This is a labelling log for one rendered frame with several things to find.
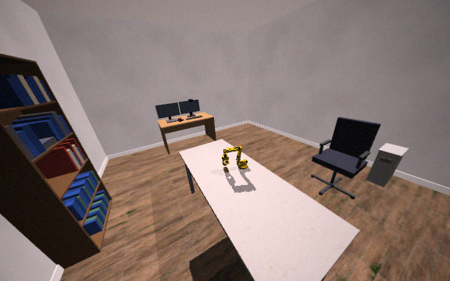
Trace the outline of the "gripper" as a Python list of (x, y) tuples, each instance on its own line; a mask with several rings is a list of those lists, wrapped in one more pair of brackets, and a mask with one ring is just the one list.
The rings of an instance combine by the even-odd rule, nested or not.
[(222, 156), (222, 163), (223, 163), (223, 162), (225, 162), (226, 165), (230, 164), (230, 163), (229, 163), (229, 156), (228, 156), (228, 155), (227, 155), (227, 158), (224, 158), (224, 157)]

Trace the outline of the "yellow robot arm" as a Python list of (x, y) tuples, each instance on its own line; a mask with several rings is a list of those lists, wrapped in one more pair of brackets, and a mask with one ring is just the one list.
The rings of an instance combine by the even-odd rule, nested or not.
[[(235, 150), (233, 150), (233, 149), (235, 149)], [(240, 160), (241, 159), (241, 150), (242, 150), (241, 146), (223, 149), (223, 157), (227, 158), (227, 153), (237, 151), (237, 158), (236, 158), (237, 166), (238, 167), (241, 166), (241, 169), (246, 169), (248, 167), (248, 165), (247, 165), (248, 161), (246, 159), (243, 159), (242, 161)], [(239, 157), (238, 157), (238, 154), (239, 154)]]

